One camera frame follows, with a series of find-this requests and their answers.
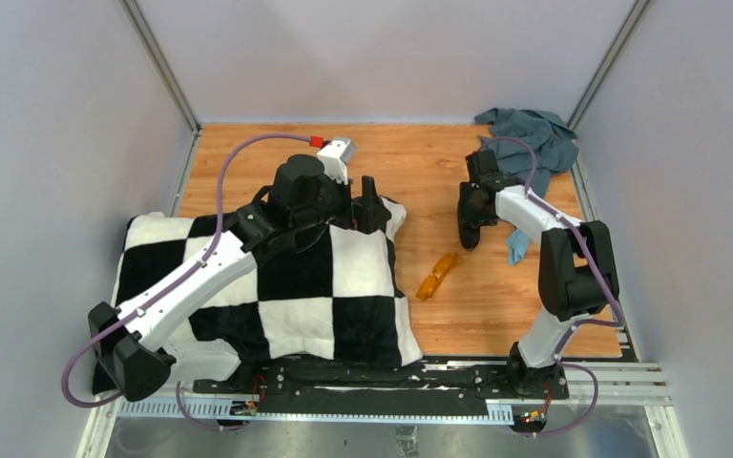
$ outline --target black and white checkered cloth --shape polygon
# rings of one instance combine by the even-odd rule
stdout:
[[[365,235],[330,226],[302,253],[282,253],[228,285],[171,339],[224,339],[252,362],[301,352],[375,367],[419,360],[408,299],[394,275],[394,236],[406,208],[386,198],[384,203],[392,218],[381,231]],[[132,219],[113,304],[121,306],[197,253],[215,223],[214,215]],[[95,391],[103,385],[96,378]]]

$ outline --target teal fabric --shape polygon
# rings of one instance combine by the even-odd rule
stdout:
[[[552,175],[572,168],[579,149],[572,140],[577,134],[569,129],[557,114],[541,110],[516,110],[494,108],[478,114],[473,119],[477,124],[489,124],[491,136],[515,136],[526,141],[535,151],[538,168],[531,183],[533,192],[546,196]],[[482,143],[489,137],[480,136]],[[495,153],[498,168],[511,177],[522,181],[533,168],[533,160],[523,145],[514,141],[496,141],[488,146]],[[529,238],[518,229],[507,239],[510,248],[508,262],[516,264],[524,259]]]

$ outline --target gray wall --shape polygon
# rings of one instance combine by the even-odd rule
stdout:
[[[580,130],[644,355],[694,457],[733,454],[733,2],[660,0]]]
[[[196,115],[471,122],[572,113],[633,0],[140,4]]]
[[[0,1],[0,457],[71,457],[60,371],[189,135],[116,1]],[[90,364],[73,387],[86,394]]]

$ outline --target wooden tabletop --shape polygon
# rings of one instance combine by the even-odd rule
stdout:
[[[456,201],[459,182],[468,179],[465,155],[478,145],[484,126],[378,124],[234,124],[209,125],[203,130],[180,215],[215,212],[215,187],[220,165],[239,143],[253,135],[273,132],[345,136],[358,145],[348,165],[354,178],[353,196],[361,195],[360,176],[375,177],[378,193],[406,206],[408,217],[396,239],[397,281],[409,299],[411,327],[427,355],[506,355],[529,330],[540,308],[537,291],[538,246],[515,266],[507,263],[505,240],[510,224],[482,229],[472,252],[459,244]],[[290,155],[314,150],[291,140],[266,140],[246,148],[234,159],[226,176],[223,202],[227,211],[248,203],[273,181],[276,168]],[[569,174],[554,177],[546,199],[581,218]],[[434,297],[419,301],[420,282],[439,258],[459,253]],[[601,315],[610,319],[608,310]],[[567,347],[567,356],[618,357],[615,331],[584,326]]]

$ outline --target gray floor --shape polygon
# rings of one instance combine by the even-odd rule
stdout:
[[[550,427],[575,418],[566,406],[552,406]],[[120,419],[120,440],[127,449],[157,448],[129,455],[116,446],[108,457],[329,458],[329,457],[656,457],[644,409],[598,406],[589,420],[561,436],[534,441],[512,436],[501,427],[261,422],[240,431],[218,433],[181,420]]]

